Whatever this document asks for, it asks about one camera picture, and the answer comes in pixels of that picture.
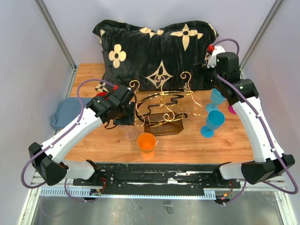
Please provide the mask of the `red plastic wine glass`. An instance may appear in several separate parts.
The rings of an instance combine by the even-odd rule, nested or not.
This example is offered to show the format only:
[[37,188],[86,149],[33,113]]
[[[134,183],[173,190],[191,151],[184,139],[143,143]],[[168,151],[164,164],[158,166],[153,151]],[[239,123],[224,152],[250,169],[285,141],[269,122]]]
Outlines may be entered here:
[[96,97],[104,97],[105,99],[108,99],[110,96],[110,93],[106,93],[106,92],[100,92],[96,95]]

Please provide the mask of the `blue wine glass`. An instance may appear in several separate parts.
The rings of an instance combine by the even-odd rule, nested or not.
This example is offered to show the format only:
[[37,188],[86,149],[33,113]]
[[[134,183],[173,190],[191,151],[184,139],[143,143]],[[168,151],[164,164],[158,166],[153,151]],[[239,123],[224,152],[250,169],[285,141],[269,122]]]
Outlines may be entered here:
[[212,110],[206,118],[206,125],[200,130],[201,135],[205,138],[212,138],[215,130],[219,129],[225,122],[224,114],[219,110]]
[[206,111],[209,113],[214,110],[218,111],[219,110],[218,106],[223,102],[225,102],[226,100],[226,98],[223,97],[221,92],[218,91],[217,89],[212,89],[210,99],[211,99],[211,103],[206,105]]

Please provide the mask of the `clear glass wine glass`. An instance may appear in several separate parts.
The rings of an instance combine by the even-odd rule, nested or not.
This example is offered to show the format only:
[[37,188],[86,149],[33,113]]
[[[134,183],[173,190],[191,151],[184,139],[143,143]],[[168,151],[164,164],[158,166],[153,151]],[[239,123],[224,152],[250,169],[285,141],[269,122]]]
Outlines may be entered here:
[[127,140],[134,140],[137,137],[137,130],[134,128],[127,128],[125,131],[125,138]]

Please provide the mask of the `magenta plastic wine glass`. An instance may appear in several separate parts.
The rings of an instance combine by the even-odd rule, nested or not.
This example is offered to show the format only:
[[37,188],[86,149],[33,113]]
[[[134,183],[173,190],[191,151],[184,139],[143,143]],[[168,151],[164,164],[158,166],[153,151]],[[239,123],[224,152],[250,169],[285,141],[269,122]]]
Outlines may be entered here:
[[229,110],[230,113],[236,114],[236,112],[235,112],[235,110],[233,109],[233,106],[232,106],[232,105],[229,105],[229,106],[228,106],[228,110]]

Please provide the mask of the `blue wine glass front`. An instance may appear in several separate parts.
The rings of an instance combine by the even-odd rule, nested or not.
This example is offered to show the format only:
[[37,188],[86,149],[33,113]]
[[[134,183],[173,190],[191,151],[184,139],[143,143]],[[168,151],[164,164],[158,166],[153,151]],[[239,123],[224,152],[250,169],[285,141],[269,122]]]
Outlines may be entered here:
[[215,130],[219,129],[225,122],[224,114],[219,110],[212,110],[206,118],[206,125],[200,130],[201,135],[205,138],[212,138]]

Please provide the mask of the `orange plastic wine glass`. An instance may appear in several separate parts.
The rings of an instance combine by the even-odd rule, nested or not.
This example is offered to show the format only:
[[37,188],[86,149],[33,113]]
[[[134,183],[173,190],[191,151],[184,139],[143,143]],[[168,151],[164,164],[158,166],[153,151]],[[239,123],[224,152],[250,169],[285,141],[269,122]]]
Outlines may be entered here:
[[156,139],[153,134],[144,133],[141,134],[137,139],[137,145],[140,149],[141,156],[145,160],[150,160],[155,156],[155,146],[156,146]]

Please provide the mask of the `blue cloth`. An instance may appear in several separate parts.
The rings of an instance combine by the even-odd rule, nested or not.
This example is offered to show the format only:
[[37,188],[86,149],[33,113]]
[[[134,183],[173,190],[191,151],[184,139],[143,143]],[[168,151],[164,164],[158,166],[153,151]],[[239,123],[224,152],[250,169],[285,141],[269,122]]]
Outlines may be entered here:
[[76,123],[81,111],[81,105],[77,97],[68,97],[59,105],[56,112],[50,118],[50,124],[54,130],[61,130],[69,123]]

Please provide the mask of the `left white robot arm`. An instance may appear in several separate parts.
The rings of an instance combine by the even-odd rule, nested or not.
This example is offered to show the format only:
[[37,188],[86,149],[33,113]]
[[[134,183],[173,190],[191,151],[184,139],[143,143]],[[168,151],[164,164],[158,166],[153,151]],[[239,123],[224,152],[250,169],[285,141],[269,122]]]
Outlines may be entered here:
[[92,160],[67,161],[65,156],[87,134],[104,125],[133,125],[135,93],[121,85],[113,93],[92,98],[80,114],[51,139],[29,146],[30,163],[43,178],[44,183],[53,186],[64,179],[83,179],[89,185],[100,181],[100,168]]

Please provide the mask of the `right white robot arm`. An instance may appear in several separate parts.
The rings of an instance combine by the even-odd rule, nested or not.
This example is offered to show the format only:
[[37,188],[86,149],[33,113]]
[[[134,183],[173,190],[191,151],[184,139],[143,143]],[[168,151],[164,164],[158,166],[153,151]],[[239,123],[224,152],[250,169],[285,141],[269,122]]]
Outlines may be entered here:
[[264,116],[259,93],[250,79],[242,79],[239,57],[234,52],[215,49],[205,64],[195,64],[194,74],[201,75],[200,84],[206,89],[217,89],[239,116],[253,151],[253,161],[220,164],[212,176],[219,188],[231,179],[245,180],[254,185],[286,173],[295,159],[285,154],[276,141]]

